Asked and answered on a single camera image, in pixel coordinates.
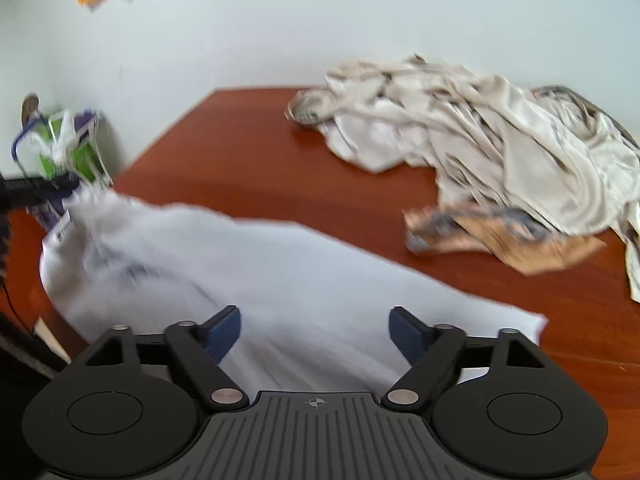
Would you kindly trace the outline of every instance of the pile of clothes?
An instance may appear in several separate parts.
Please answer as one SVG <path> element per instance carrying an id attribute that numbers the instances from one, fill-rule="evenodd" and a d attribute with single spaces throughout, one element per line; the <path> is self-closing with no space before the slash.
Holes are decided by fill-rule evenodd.
<path id="1" fill-rule="evenodd" d="M 453 206 L 459 219 L 469 208 L 485 218 L 498 211 L 502 219 L 476 233 L 493 225 L 486 240 L 507 232 L 512 246 L 528 241 L 561 254 L 531 273 L 579 261 L 601 246 L 593 235 L 612 228 L 626 243 L 631 297 L 640 301 L 640 143 L 598 107 L 565 87 L 527 90 L 418 56 L 345 64 L 326 83 L 300 92 L 288 113 L 317 127 L 335 155 L 372 173 L 402 163 L 435 168 L 439 211 Z M 442 219 L 431 219 L 406 214 L 413 250 L 433 245 Z M 477 239 L 463 224 L 478 222 L 456 224 Z M 498 256 L 496 247 L 509 245 L 486 240 Z"/>

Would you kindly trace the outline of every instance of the black cable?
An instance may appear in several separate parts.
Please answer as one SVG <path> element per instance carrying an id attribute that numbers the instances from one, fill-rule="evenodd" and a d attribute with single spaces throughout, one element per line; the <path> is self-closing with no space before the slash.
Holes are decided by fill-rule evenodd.
<path id="1" fill-rule="evenodd" d="M 16 317 L 16 319 L 18 321 L 20 321 L 20 324 L 24 327 L 24 329 L 27 331 L 27 333 L 31 333 L 31 329 L 27 326 L 27 324 L 22 320 L 22 318 L 20 316 L 18 316 L 18 313 L 15 311 L 14 309 L 14 304 L 11 303 L 11 298 L 9 297 L 9 291 L 6 288 L 6 283 L 4 282 L 4 280 L 2 280 L 2 288 L 4 288 L 4 294 L 6 296 L 6 301 L 9 304 L 9 308 L 11 309 L 11 312 L 14 313 L 14 316 Z"/>

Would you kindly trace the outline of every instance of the white towel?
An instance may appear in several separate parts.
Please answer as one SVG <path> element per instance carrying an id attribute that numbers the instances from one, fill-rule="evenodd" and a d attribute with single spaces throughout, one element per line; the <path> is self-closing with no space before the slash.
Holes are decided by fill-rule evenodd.
<path id="1" fill-rule="evenodd" d="M 409 368 L 388 335 L 396 305 L 476 336 L 513 327 L 537 342 L 546 323 L 289 222 L 235 221 L 105 191 L 77 195 L 67 214 L 44 241 L 40 275 L 71 326 L 88 341 L 115 324 L 158 333 L 235 304 L 241 335 L 221 366 L 251 397 L 381 396 Z"/>

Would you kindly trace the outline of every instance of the white wall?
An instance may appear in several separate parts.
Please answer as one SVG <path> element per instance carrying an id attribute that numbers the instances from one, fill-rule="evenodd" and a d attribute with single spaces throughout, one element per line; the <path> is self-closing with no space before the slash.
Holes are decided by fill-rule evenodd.
<path id="1" fill-rule="evenodd" d="M 216 87 L 305 85 L 412 52 L 562 83 L 640 130 L 640 0 L 14 0 L 60 102 L 97 107 L 128 163 Z"/>
<path id="2" fill-rule="evenodd" d="M 56 107 L 50 66 L 42 59 L 41 46 L 31 35 L 22 33 L 19 15 L 15 0 L 0 0 L 0 172 L 4 177 L 20 174 L 9 147 L 22 127 L 20 112 L 25 95 L 35 91 L 43 109 Z M 38 170 L 33 155 L 24 149 L 18 154 L 28 171 Z"/>

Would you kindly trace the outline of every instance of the black device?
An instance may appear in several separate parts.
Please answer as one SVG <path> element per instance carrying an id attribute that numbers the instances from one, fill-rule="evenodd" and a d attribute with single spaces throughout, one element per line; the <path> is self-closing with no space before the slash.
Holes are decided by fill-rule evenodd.
<path id="1" fill-rule="evenodd" d="M 380 402 L 260 392 L 250 403 L 218 367 L 240 325 L 229 306 L 162 335 L 107 331 L 24 412 L 39 480 L 587 480 L 606 438 L 600 406 L 516 330 L 469 337 L 396 307 L 389 333 L 412 367 Z"/>
<path id="2" fill-rule="evenodd" d="M 0 177 L 0 211 L 9 211 L 42 204 L 70 196 L 78 187 L 78 177 L 64 173 L 47 179 L 40 176 L 24 178 Z"/>

